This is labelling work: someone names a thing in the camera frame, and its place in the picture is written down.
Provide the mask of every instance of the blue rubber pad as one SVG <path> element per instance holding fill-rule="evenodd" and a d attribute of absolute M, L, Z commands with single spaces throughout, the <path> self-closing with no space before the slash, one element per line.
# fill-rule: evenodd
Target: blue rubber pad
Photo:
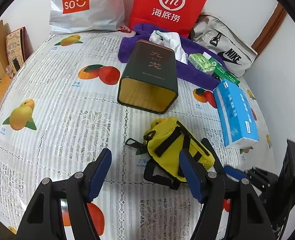
<path fill-rule="evenodd" d="M 239 170 L 237 170 L 237 169 L 235 169 L 235 168 L 233 168 L 231 166 L 228 166 L 228 165 L 226 165 L 224 167 L 224 171 L 225 171 L 226 174 L 228 174 L 228 175 L 230 175 L 233 178 L 236 178 L 238 180 L 241 180 L 241 179 L 247 177 L 246 173 L 244 173 L 242 171 L 239 171 Z"/>
<path fill-rule="evenodd" d="M 90 180 L 90 189 L 88 194 L 88 200 L 90 200 L 90 202 L 97 198 L 98 194 L 100 193 L 103 182 L 112 163 L 111 151 L 109 149 L 104 150 L 105 152 L 101 152 L 101 154 L 104 154 L 104 156 L 102 158 L 99 156 L 96 160 L 96 162 L 99 161 L 100 163 L 98 164 L 98 167 L 92 176 L 92 179 Z"/>
<path fill-rule="evenodd" d="M 189 153 L 188 152 L 186 153 L 183 150 L 180 152 L 180 156 L 179 156 L 180 166 L 186 178 L 188 186 L 190 187 L 193 197 L 196 198 L 201 203 L 203 198 L 201 193 L 202 184 L 195 172 L 194 167 L 192 166 L 190 160 L 188 159 L 187 154 Z"/>

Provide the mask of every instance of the blue package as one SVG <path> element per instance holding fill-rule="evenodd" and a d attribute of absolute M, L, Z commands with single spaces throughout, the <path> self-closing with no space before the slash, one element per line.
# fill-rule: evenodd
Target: blue package
<path fill-rule="evenodd" d="M 213 91 L 226 147 L 246 149 L 258 142 L 249 102 L 234 83 L 223 79 Z"/>

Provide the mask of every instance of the white wall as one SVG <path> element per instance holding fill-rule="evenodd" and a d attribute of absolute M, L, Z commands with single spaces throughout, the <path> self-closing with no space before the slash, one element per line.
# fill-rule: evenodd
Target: white wall
<path fill-rule="evenodd" d="M 262 110 L 279 173 L 286 139 L 295 141 L 295 23 L 289 15 L 244 78 Z M 282 239 L 286 240 L 294 229 L 295 208 Z"/>
<path fill-rule="evenodd" d="M 124 0 L 128 22 L 133 0 Z M 276 7 L 276 0 L 208 0 L 204 10 L 222 17 L 246 43 L 252 44 Z M 15 0 L 0 19 L 8 31 L 26 27 L 32 49 L 49 36 L 49 0 Z"/>

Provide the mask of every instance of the yellow pouch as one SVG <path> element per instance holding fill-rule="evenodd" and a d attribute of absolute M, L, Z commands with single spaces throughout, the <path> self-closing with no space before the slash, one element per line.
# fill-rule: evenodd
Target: yellow pouch
<path fill-rule="evenodd" d="M 176 117 L 154 120 L 143 138 L 144 144 L 130 138 L 126 141 L 126 145 L 144 148 L 149 154 L 151 159 L 144 171 L 144 179 L 146 180 L 167 185 L 173 189 L 178 188 L 180 183 L 186 183 L 179 166 L 179 154 L 182 149 L 188 149 L 194 160 L 201 163 L 206 170 L 214 164 L 211 152 Z M 160 175 L 153 176 L 155 164 L 174 179 L 174 182 L 170 183 L 169 178 L 165 180 Z"/>

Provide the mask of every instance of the white patterned tablecloth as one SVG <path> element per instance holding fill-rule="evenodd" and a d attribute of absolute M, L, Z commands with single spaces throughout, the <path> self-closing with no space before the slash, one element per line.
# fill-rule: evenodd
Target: white patterned tablecloth
<path fill-rule="evenodd" d="M 196 135 L 208 138 L 222 164 L 241 170 L 257 166 L 274 171 L 268 131 L 254 96 L 241 78 L 254 111 L 260 142 L 253 149 L 224 147 L 217 109 L 193 96 L 198 87 L 178 79 L 179 97 L 163 115 L 119 105 L 118 84 L 99 78 L 81 80 L 87 65 L 114 66 L 121 73 L 126 64 L 118 58 L 121 39 L 134 33 L 95 31 L 80 33 L 80 41 L 55 46 L 69 35 L 51 35 L 25 62 L 11 83 L 0 107 L 0 221 L 17 229 L 35 189 L 45 177 L 67 179 L 109 148 L 113 161 L 101 193 L 93 201 L 104 214 L 101 239 L 190 239 L 200 215 L 200 204 L 187 185 L 179 190 L 143 179 L 147 155 L 125 147 L 127 138 L 142 140 L 151 122 L 176 116 Z M 33 99 L 36 130 L 19 131 L 3 125 L 12 110 Z M 224 236 L 224 211 L 217 238 Z"/>

